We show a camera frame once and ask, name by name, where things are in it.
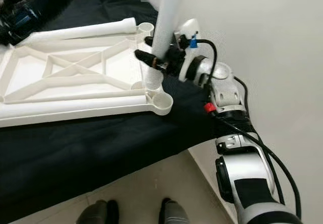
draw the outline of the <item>blue connector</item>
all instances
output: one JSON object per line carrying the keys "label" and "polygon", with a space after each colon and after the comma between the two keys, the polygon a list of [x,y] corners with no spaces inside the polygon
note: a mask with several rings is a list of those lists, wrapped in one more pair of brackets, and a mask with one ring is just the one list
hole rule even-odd
{"label": "blue connector", "polygon": [[196,33],[192,36],[190,41],[190,48],[197,48]]}

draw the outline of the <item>tiled floor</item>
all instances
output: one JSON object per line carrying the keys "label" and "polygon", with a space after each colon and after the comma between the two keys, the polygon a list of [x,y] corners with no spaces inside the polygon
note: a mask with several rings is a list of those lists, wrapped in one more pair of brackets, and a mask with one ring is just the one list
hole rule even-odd
{"label": "tiled floor", "polygon": [[231,223],[187,151],[13,223],[73,224],[89,204],[116,199],[120,224],[157,224],[165,197],[178,201],[193,224]]}

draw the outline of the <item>white wall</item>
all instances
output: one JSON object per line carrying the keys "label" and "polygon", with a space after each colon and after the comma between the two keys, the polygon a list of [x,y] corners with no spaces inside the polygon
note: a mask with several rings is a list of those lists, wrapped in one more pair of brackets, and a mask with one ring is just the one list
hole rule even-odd
{"label": "white wall", "polygon": [[[150,1],[158,8],[160,0]],[[249,86],[253,124],[294,176],[304,223],[320,223],[323,0],[183,1],[180,22],[197,18],[202,35],[216,43],[219,60]],[[214,146],[204,144],[192,152],[214,175]],[[290,185],[282,180],[294,209]]]}

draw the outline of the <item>vertical white pole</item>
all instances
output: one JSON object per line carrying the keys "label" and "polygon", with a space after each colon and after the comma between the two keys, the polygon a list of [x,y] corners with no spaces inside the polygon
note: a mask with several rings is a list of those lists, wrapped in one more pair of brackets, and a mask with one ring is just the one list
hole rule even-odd
{"label": "vertical white pole", "polygon": [[[161,0],[151,52],[160,59],[164,58],[172,41],[180,2],[181,0]],[[162,81],[162,73],[149,68],[145,79],[146,88],[156,90],[161,86]]]}

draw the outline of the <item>black cable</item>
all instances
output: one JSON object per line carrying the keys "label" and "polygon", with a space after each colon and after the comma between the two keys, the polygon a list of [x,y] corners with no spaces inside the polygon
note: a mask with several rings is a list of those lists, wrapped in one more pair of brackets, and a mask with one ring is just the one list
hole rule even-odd
{"label": "black cable", "polygon": [[[241,79],[239,79],[238,77],[234,77],[234,79],[239,82],[243,88],[244,88],[244,105],[245,105],[245,108],[246,108],[246,111],[247,111],[247,116],[250,117],[249,115],[249,107],[248,107],[248,87],[247,85],[245,84],[245,82],[243,82]],[[259,141],[263,143],[262,139],[260,138],[259,134],[255,131],[255,133],[258,135],[258,139]],[[264,151],[264,154],[265,154],[265,157],[267,159],[267,162],[269,164],[269,167],[271,168],[272,172],[273,172],[273,176],[274,176],[274,181],[275,181],[275,185],[277,187],[277,193],[278,193],[278,197],[279,197],[279,202],[283,205],[285,205],[285,200],[284,200],[284,195],[283,195],[283,191],[282,191],[282,187],[281,187],[281,184],[279,182],[279,179],[278,179],[278,176],[277,176],[277,173],[276,173],[276,170],[275,170],[275,167],[273,165],[273,162],[270,158],[270,156],[268,155],[267,152]]]}
{"label": "black cable", "polygon": [[[263,143],[262,139],[260,138],[260,136],[258,135],[258,138],[259,138],[259,141]],[[264,154],[265,154],[265,157],[267,159],[267,162],[269,164],[269,167],[271,168],[272,172],[273,172],[273,176],[274,176],[274,181],[275,181],[275,185],[276,185],[276,188],[277,188],[277,193],[278,193],[278,198],[279,198],[279,202],[283,205],[285,205],[285,200],[284,200],[284,194],[283,194],[283,190],[282,190],[282,187],[281,187],[281,183],[279,182],[279,179],[278,179],[278,176],[277,176],[277,173],[276,173],[276,170],[275,170],[275,167],[273,165],[273,162],[271,160],[271,157],[269,156],[269,154],[264,151]]]}
{"label": "black cable", "polygon": [[238,81],[244,88],[244,107],[247,110],[247,116],[250,117],[249,115],[249,106],[248,106],[248,87],[247,85],[238,77],[234,77],[236,81]]}
{"label": "black cable", "polygon": [[206,40],[206,39],[197,39],[196,42],[197,43],[206,43],[206,44],[209,44],[212,47],[212,49],[213,49],[213,53],[214,53],[213,64],[212,64],[212,68],[211,68],[210,75],[208,76],[208,79],[207,79],[207,82],[206,82],[207,86],[209,87],[210,86],[210,83],[211,83],[211,79],[212,79],[213,73],[214,73],[214,70],[216,68],[216,64],[217,64],[217,58],[218,58],[217,48],[216,48],[216,46],[214,45],[213,42],[211,42],[209,40]]}
{"label": "black cable", "polygon": [[283,164],[283,162],[279,159],[279,157],[277,157],[276,154],[273,151],[270,150],[270,148],[268,148],[266,145],[264,145],[258,139],[254,138],[253,136],[249,135],[248,133],[240,130],[239,128],[235,127],[234,125],[222,120],[221,118],[216,117],[216,119],[221,121],[223,124],[227,125],[228,127],[234,129],[237,133],[240,133],[242,136],[245,136],[245,137],[249,138],[251,141],[253,141],[258,146],[260,146],[263,149],[263,151],[267,152],[277,162],[277,164],[281,167],[281,169],[285,173],[286,177],[288,178],[288,180],[289,180],[289,182],[290,182],[290,184],[292,186],[292,189],[293,189],[294,195],[295,195],[296,215],[298,216],[298,218],[301,219],[301,217],[302,217],[301,200],[300,200],[300,195],[299,195],[297,185],[296,185],[292,175],[289,173],[288,169]]}
{"label": "black cable", "polygon": [[[208,79],[207,79],[207,82],[206,82],[206,85],[208,86],[208,89],[210,89],[210,83],[211,83],[211,79],[213,77],[213,73],[214,73],[214,70],[216,68],[216,63],[217,63],[217,57],[218,57],[218,52],[217,52],[217,48],[216,46],[214,45],[213,42],[209,41],[209,40],[206,40],[206,39],[198,39],[196,40],[197,43],[206,43],[206,44],[209,44],[212,49],[213,49],[213,52],[214,52],[214,60],[213,60],[213,65],[212,65],[212,69],[211,69],[211,72],[208,76]],[[248,97],[248,89],[247,89],[247,86],[246,84],[238,79],[237,80],[239,83],[242,84],[242,86],[244,87],[245,89],[245,99],[247,99]],[[246,110],[247,110],[247,115],[249,117],[249,107],[248,107],[248,100],[245,100],[245,107],[246,107]],[[256,143],[258,146],[260,146],[262,148],[262,150],[264,151],[265,155],[270,155],[276,162],[277,164],[280,166],[280,168],[283,170],[283,172],[285,173],[287,179],[289,180],[291,186],[292,186],[292,189],[294,191],[294,195],[295,195],[295,203],[296,203],[296,215],[301,219],[301,200],[300,200],[300,195],[299,195],[299,191],[298,191],[298,188],[297,188],[297,185],[292,177],[292,175],[289,173],[288,169],[286,168],[286,166],[284,165],[284,163],[276,156],[276,154],[274,152],[272,152],[264,143],[263,141],[261,140],[261,138],[259,137],[259,140],[257,140],[256,138],[252,137],[251,135],[249,135],[248,133],[240,130],[239,128],[235,127],[234,125],[220,119],[220,118],[217,118],[219,121],[221,121],[222,123],[224,123],[225,125],[227,125],[228,127],[231,127],[232,129],[234,129],[236,132],[240,133],[241,135],[249,138],[251,141],[253,141],[254,143]],[[280,186],[280,183],[278,181],[278,177],[277,177],[277,174],[276,174],[276,171],[275,171],[275,168],[273,166],[273,163],[270,159],[270,157],[268,156],[267,158],[267,161],[270,165],[270,168],[272,169],[272,172],[273,172],[273,175],[274,175],[274,179],[275,179],[275,184],[277,186],[277,191],[279,191],[279,198],[280,198],[280,201],[284,203],[284,197],[283,197],[283,193],[282,193],[282,189],[281,189],[281,186]]]}

